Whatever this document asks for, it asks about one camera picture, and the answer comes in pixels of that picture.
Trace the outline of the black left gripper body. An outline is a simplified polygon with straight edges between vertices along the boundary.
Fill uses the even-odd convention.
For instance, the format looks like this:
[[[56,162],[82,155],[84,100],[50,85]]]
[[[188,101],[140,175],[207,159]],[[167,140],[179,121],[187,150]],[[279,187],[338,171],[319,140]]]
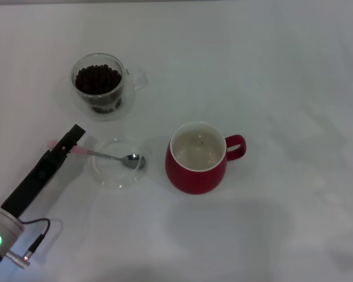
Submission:
[[[3,202],[1,208],[18,218],[48,184],[65,161],[65,152],[47,150],[36,166]]]

